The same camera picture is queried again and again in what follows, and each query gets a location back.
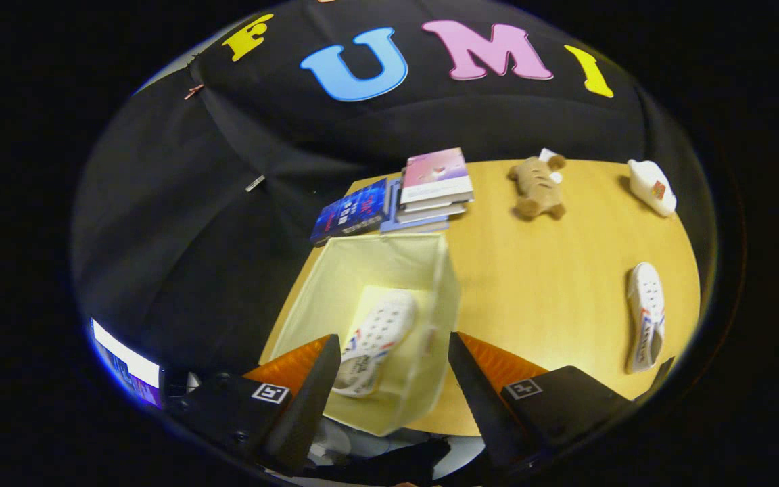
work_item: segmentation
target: letter m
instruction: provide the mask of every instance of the letter m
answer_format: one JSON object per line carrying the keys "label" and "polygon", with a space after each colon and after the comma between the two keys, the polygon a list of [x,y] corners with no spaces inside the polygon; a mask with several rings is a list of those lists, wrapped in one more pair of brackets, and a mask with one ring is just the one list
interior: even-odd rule
{"label": "letter m", "polygon": [[500,76],[506,74],[510,55],[516,65],[513,73],[520,78],[550,80],[547,69],[537,51],[528,41],[528,33],[511,25],[492,25],[492,40],[487,40],[454,20],[435,20],[423,24],[423,30],[435,33],[446,46],[455,68],[449,75],[454,80],[477,80],[485,77],[485,68],[474,64],[473,55]]}

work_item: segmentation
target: yellow letter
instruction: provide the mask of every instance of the yellow letter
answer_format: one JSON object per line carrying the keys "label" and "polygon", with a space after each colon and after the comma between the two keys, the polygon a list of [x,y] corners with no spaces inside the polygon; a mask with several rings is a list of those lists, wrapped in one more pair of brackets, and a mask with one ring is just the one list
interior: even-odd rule
{"label": "yellow letter", "polygon": [[603,74],[600,73],[600,68],[597,68],[597,59],[594,59],[593,55],[586,53],[584,50],[576,49],[573,46],[564,46],[569,52],[572,52],[579,64],[582,65],[582,71],[585,72],[585,87],[591,93],[597,93],[607,98],[612,98],[615,94],[606,84],[606,80],[603,79]]}
{"label": "yellow letter", "polygon": [[242,56],[247,55],[251,49],[254,49],[263,42],[263,37],[256,36],[266,34],[266,24],[263,24],[263,22],[268,21],[271,18],[273,18],[273,14],[262,16],[256,21],[251,22],[251,24],[241,28],[239,32],[233,34],[233,36],[222,43],[223,46],[230,46],[230,49],[233,50],[233,60],[235,62],[239,61]]}

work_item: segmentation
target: stack of books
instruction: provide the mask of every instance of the stack of books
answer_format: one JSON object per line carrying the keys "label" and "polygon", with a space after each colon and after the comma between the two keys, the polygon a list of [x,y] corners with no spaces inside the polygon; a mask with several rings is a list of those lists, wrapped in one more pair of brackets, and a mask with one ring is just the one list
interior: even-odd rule
{"label": "stack of books", "polygon": [[408,158],[399,179],[389,182],[389,218],[381,233],[445,230],[449,216],[473,201],[473,185],[461,148]]}

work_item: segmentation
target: shoe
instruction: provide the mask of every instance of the shoe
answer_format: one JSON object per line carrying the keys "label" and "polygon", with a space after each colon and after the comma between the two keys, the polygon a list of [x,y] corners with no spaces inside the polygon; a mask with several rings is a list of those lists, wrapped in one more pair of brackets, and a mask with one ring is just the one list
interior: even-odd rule
{"label": "shoe", "polygon": [[636,373],[655,366],[665,339],[663,286],[653,265],[641,262],[633,269],[627,297],[636,324],[627,373]]}
{"label": "shoe", "polygon": [[669,216],[675,212],[678,203],[671,191],[669,179],[652,160],[628,160],[630,166],[630,191],[639,200],[651,206],[661,216]]}
{"label": "shoe", "polygon": [[375,391],[380,364],[414,325],[417,302],[401,289],[386,293],[356,329],[341,354],[333,392],[364,397]]}

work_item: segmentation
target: plush toy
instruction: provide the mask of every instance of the plush toy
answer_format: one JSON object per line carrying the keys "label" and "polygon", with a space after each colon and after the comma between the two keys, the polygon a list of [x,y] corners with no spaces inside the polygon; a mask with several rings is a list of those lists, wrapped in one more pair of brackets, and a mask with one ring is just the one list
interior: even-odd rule
{"label": "plush toy", "polygon": [[540,213],[551,213],[554,218],[560,218],[566,213],[561,201],[561,190],[557,187],[561,176],[554,172],[566,165],[567,161],[562,155],[543,149],[538,158],[529,157],[522,164],[510,168],[507,176],[516,181],[519,190],[516,202],[519,216],[531,219]]}

